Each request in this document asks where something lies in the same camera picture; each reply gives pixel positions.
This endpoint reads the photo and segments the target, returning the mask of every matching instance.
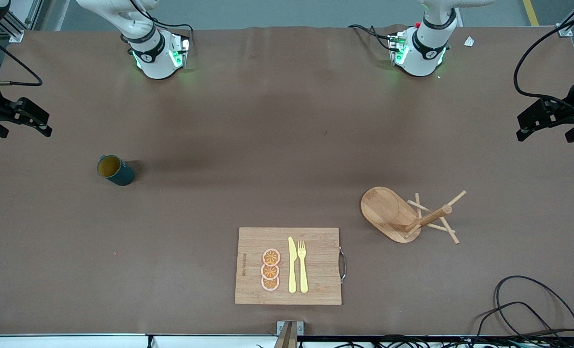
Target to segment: orange slice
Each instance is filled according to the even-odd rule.
[[[278,284],[280,284],[280,278],[276,278],[276,279],[272,279],[272,280],[267,280],[267,279],[261,279],[261,287],[264,288],[267,291],[274,291],[276,289],[278,289]]]
[[[267,249],[263,252],[262,260],[266,266],[276,266],[281,260],[281,254],[276,249]]]
[[[278,277],[278,266],[267,266],[263,264],[261,266],[261,276],[263,279],[274,280]]]

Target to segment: yellow plastic knife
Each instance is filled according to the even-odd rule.
[[[289,237],[289,292],[296,293],[296,271],[294,271],[293,266],[296,264],[296,259],[298,259],[298,251],[296,251],[296,244],[293,242],[293,238]]]

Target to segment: bamboo cutting board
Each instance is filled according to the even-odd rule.
[[[300,292],[300,259],[294,265],[296,293],[289,293],[289,242],[291,236],[306,243],[309,291]],[[263,252],[277,249],[281,255],[280,285],[274,291],[261,287]],[[338,269],[339,240],[335,228],[241,227],[238,237],[236,304],[255,305],[340,305],[341,277]]]

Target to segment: dark green mug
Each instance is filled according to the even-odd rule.
[[[134,170],[115,155],[100,156],[98,174],[121,187],[125,187],[134,180]]]

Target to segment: yellow plastic fork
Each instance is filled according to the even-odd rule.
[[[298,258],[300,259],[300,291],[307,293],[309,291],[309,280],[306,278],[306,267],[304,258],[306,257],[306,245],[304,240],[298,241]]]

